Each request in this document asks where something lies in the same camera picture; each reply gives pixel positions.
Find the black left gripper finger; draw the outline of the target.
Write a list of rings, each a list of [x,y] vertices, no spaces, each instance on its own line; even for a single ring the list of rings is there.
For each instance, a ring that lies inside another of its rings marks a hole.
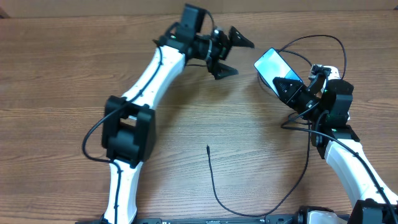
[[[213,66],[213,76],[215,80],[220,80],[232,75],[237,75],[239,72],[228,65],[216,62]]]
[[[245,38],[234,26],[231,26],[229,30],[229,41],[231,42],[231,46],[254,48],[254,44]]]

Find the blue Galaxy smartphone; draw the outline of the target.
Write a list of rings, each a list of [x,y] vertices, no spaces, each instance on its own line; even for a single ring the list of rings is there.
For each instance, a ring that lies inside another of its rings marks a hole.
[[[303,80],[296,72],[287,64],[287,62],[279,55],[274,48],[267,50],[255,63],[254,68],[260,74],[262,80],[269,88],[279,96],[277,89],[273,83],[275,77],[287,78],[292,80]]]

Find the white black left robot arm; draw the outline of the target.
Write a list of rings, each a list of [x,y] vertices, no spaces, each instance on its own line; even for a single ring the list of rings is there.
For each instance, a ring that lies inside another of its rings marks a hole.
[[[208,72],[220,80],[238,74],[223,64],[233,47],[254,48],[235,27],[224,33],[212,25],[209,34],[201,34],[209,15],[204,8],[186,4],[180,21],[155,40],[154,56],[138,81],[122,96],[107,99],[104,116],[83,138],[85,157],[109,164],[111,173],[108,207],[97,223],[134,222],[139,174],[156,142],[155,109],[188,61],[204,61]]]

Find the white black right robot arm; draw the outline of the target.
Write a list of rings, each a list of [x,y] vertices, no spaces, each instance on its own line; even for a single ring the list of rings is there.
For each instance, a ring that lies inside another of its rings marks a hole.
[[[299,80],[275,77],[279,99],[311,122],[307,130],[321,158],[335,171],[353,207],[348,223],[397,223],[397,194],[366,158],[348,125],[354,87],[343,79]]]

